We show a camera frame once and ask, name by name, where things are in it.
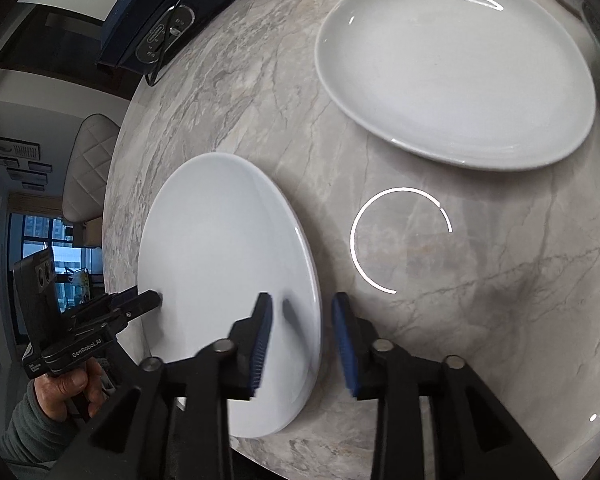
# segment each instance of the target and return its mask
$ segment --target quilted upholstery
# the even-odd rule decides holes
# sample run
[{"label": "quilted upholstery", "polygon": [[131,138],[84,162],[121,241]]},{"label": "quilted upholstery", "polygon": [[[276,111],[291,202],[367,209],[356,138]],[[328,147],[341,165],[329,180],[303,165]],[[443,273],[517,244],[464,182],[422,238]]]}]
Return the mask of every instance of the quilted upholstery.
[{"label": "quilted upholstery", "polygon": [[108,117],[87,117],[78,130],[62,192],[62,215],[79,223],[102,216],[113,149],[120,128]]}]

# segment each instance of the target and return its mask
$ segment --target screw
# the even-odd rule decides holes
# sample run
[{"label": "screw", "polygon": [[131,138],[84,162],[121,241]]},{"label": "screw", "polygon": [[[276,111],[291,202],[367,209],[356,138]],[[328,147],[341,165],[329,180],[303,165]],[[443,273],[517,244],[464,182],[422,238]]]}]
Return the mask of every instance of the screw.
[{"label": "screw", "polygon": [[459,355],[448,355],[445,357],[445,363],[449,368],[453,370],[461,370],[464,368],[466,361],[462,359]]},{"label": "screw", "polygon": [[162,366],[162,359],[159,357],[148,357],[140,363],[140,367],[145,372],[155,372]]},{"label": "screw", "polygon": [[376,339],[372,346],[379,352],[388,352],[394,349],[394,344],[387,339]]},{"label": "screw", "polygon": [[218,341],[214,343],[214,351],[228,352],[229,350],[233,350],[234,346],[234,342],[230,339],[218,339]]}]

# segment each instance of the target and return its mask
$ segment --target marble countertop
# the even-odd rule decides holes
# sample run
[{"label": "marble countertop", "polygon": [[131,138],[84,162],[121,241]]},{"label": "marble countertop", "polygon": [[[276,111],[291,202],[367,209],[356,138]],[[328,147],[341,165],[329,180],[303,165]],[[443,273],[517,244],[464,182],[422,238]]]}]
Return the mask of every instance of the marble countertop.
[{"label": "marble countertop", "polygon": [[[269,175],[314,254],[323,305],[346,290],[381,336],[414,355],[464,356],[562,480],[600,454],[600,111],[573,155],[541,170],[487,173],[419,158],[369,134],[327,97],[314,70],[318,28],[339,0],[237,0],[136,91],[107,186],[108,291],[136,284],[142,227],[162,184],[205,152],[236,153]],[[584,26],[536,0],[573,35]],[[356,271],[349,232],[363,215]],[[325,314],[324,359],[304,411],[283,431],[234,446],[289,479],[368,478],[375,403],[344,388]],[[147,355],[138,320],[120,341]]]}]

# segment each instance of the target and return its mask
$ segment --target framed picture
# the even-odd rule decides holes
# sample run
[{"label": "framed picture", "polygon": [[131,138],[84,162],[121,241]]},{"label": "framed picture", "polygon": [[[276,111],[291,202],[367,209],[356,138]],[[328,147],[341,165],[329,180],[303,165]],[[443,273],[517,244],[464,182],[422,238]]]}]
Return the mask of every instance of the framed picture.
[{"label": "framed picture", "polygon": [[45,187],[42,184],[34,184],[32,182],[23,182],[22,189],[29,189],[31,191],[44,191]]},{"label": "framed picture", "polygon": [[51,173],[53,168],[51,164],[43,164],[42,162],[31,162],[29,161],[29,169],[31,171],[41,171],[42,173]]},{"label": "framed picture", "polygon": [[29,182],[30,184],[38,184],[39,186],[44,186],[46,184],[46,173],[29,170],[14,170],[13,168],[7,168],[7,173],[9,173],[12,180]]},{"label": "framed picture", "polygon": [[0,137],[0,155],[40,160],[40,145],[37,142],[29,142],[28,140]]},{"label": "framed picture", "polygon": [[7,168],[19,168],[20,163],[17,158],[11,158],[10,156],[0,156],[0,165],[6,166]]}]

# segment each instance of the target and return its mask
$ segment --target ceramic plate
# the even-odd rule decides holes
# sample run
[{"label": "ceramic plate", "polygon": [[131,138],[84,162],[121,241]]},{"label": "ceramic plate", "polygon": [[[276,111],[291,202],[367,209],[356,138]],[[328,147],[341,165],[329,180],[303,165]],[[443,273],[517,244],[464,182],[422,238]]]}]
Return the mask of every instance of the ceramic plate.
[{"label": "ceramic plate", "polygon": [[151,354],[185,359],[251,314],[260,292],[274,301],[256,397],[229,402],[229,430],[258,437],[291,422],[320,363],[320,295],[302,228],[280,190],[250,162],[208,153],[162,186],[142,232],[138,289],[162,294],[142,325]]},{"label": "ceramic plate", "polygon": [[532,0],[342,0],[315,65],[358,124],[458,166],[551,164],[587,137],[596,107],[578,47]]}]

